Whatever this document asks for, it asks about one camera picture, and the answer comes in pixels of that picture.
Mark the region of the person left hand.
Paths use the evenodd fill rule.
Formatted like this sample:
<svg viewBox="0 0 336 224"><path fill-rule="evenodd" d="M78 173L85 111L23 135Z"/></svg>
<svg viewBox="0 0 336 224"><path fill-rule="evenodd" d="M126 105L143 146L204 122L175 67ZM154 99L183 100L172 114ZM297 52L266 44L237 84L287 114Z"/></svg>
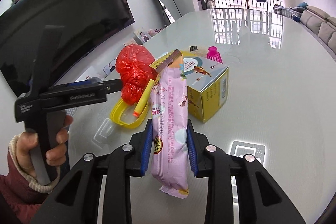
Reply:
<svg viewBox="0 0 336 224"><path fill-rule="evenodd" d="M71 125L73 118L66 116L63 128L57 133L58 145L46 152L46 162L50 166L61 166L66 162L66 142L68 140L67 127ZM21 133L16 143L16 158L18 165L28 175L37 178L34 166L31 161L30 151L38 145L38 134L32 132Z"/></svg>

